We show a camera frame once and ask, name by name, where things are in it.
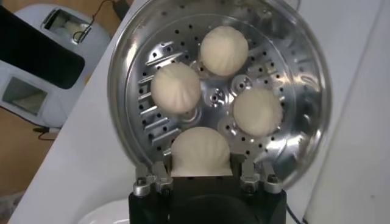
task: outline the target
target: window on appliance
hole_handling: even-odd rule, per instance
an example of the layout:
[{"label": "window on appliance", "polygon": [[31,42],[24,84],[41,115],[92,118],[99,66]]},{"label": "window on appliance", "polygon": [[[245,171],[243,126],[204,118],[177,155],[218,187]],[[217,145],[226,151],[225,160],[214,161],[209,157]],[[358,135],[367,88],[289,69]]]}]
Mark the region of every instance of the window on appliance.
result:
[{"label": "window on appliance", "polygon": [[47,95],[47,92],[42,89],[12,77],[5,89],[2,100],[36,116]]}]

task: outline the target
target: white table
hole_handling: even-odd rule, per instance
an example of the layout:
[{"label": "white table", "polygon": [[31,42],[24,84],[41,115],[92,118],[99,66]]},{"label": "white table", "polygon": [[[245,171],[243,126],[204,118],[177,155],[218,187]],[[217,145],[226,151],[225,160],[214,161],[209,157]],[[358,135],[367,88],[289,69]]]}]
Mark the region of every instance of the white table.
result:
[{"label": "white table", "polygon": [[[135,168],[123,152],[110,119],[107,73],[119,33],[143,2],[134,1],[10,224],[75,223],[93,209],[126,198],[131,192]],[[288,191],[288,203],[298,217],[309,203],[379,6],[380,0],[302,2],[300,13],[327,58],[334,99],[328,138],[309,172]]]}]

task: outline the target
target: steamed bun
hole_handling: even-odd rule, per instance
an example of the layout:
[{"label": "steamed bun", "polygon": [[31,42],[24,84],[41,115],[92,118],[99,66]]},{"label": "steamed bun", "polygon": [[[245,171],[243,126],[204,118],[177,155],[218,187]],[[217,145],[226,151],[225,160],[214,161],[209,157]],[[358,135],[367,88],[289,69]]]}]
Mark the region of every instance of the steamed bun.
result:
[{"label": "steamed bun", "polygon": [[200,46],[204,66],[220,76],[238,71],[248,57],[248,42],[244,35],[230,26],[220,26],[210,31]]},{"label": "steamed bun", "polygon": [[151,89],[155,104],[169,113],[191,111],[200,99],[198,74],[183,63],[159,69],[154,75]]},{"label": "steamed bun", "polygon": [[283,110],[273,92],[251,88],[235,99],[233,115],[242,131],[252,136],[266,136],[281,123]]},{"label": "steamed bun", "polygon": [[184,131],[172,144],[171,155],[172,177],[232,175],[229,145],[211,128]]}]

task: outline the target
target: white surface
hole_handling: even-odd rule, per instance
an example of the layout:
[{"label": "white surface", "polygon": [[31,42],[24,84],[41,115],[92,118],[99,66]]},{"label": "white surface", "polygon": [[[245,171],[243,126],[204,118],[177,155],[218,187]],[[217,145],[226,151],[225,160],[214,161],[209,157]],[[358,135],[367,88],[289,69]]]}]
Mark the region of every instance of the white surface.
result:
[{"label": "white surface", "polygon": [[[141,1],[133,3],[119,32]],[[379,5],[380,0],[302,2],[300,12],[318,37],[333,79],[334,106],[329,138],[346,101]],[[125,198],[132,190],[134,168],[116,137],[106,93],[108,62],[119,32],[98,64],[10,224],[74,223],[104,203]],[[288,191],[288,203],[298,217],[303,216],[306,210],[330,143],[329,138],[309,172]]]},{"label": "white surface", "polygon": [[390,223],[390,1],[384,1],[310,202],[309,223]]},{"label": "white surface", "polygon": [[333,108],[327,138],[316,160],[288,193],[288,203],[301,218],[309,203],[336,124],[346,102],[381,0],[303,0],[300,14],[325,54],[333,85]]},{"label": "white surface", "polygon": [[77,224],[129,224],[129,201],[113,201],[91,211]]}]

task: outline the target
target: metal rim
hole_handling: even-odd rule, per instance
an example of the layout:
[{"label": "metal rim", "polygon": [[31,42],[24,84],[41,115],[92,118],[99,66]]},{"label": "metal rim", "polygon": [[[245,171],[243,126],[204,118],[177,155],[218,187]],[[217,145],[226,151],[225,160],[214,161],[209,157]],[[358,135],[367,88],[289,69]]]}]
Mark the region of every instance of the metal rim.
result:
[{"label": "metal rim", "polygon": [[[124,30],[129,30],[130,28],[136,29],[138,24],[142,17],[140,16],[140,12],[146,8],[149,3],[153,1],[150,0],[147,3],[145,3],[142,7],[138,9],[134,17],[126,24]],[[309,166],[313,163],[313,160],[315,159],[317,155],[318,148],[322,144],[323,139],[325,138],[326,131],[329,125],[330,121],[330,112],[332,110],[332,92],[331,92],[331,82],[330,77],[328,75],[327,66],[325,63],[325,58],[322,54],[321,48],[319,44],[317,43],[314,35],[312,34],[311,30],[308,28],[308,25],[304,22],[304,20],[292,9],[287,5],[285,2],[280,1],[274,1],[274,0],[267,0],[266,1],[269,5],[271,5],[273,8],[276,9],[276,11],[279,11],[281,14],[289,18],[296,26],[299,26],[304,30],[304,35],[307,37],[307,39],[310,41],[309,44],[311,45],[312,49],[315,49],[315,51],[312,51],[315,60],[317,61],[317,65],[319,67],[320,72],[320,84],[321,84],[321,122],[317,126],[317,130],[315,135],[313,135],[310,138],[310,141],[307,146],[308,153],[305,155],[305,159],[301,161],[301,164],[298,169],[294,170],[288,178],[286,178],[283,181],[283,185],[285,188],[289,188],[292,186],[309,168]],[[138,163],[141,163],[139,160],[139,157],[132,151],[129,150],[130,145],[127,141],[127,134],[123,132],[123,123],[120,121],[119,117],[122,116],[119,107],[120,101],[124,100],[123,98],[118,97],[117,92],[118,88],[118,80],[113,75],[114,73],[118,72],[118,68],[115,67],[115,65],[119,64],[118,62],[121,61],[124,64],[126,64],[126,68],[121,68],[120,71],[122,73],[127,73],[128,68],[130,67],[132,63],[132,58],[135,56],[137,49],[139,46],[130,45],[129,50],[126,52],[126,54],[123,54],[119,51],[119,49],[122,49],[125,47],[126,42],[125,40],[129,38],[129,33],[125,33],[123,31],[118,39],[118,42],[116,43],[116,46],[113,51],[112,60],[110,62],[110,69],[109,69],[109,76],[108,76],[108,104],[110,106],[110,114],[113,119],[113,123],[115,125],[116,132],[119,136],[119,139],[121,140],[121,143],[123,144],[124,150],[127,154],[127,156],[137,165]]]}]

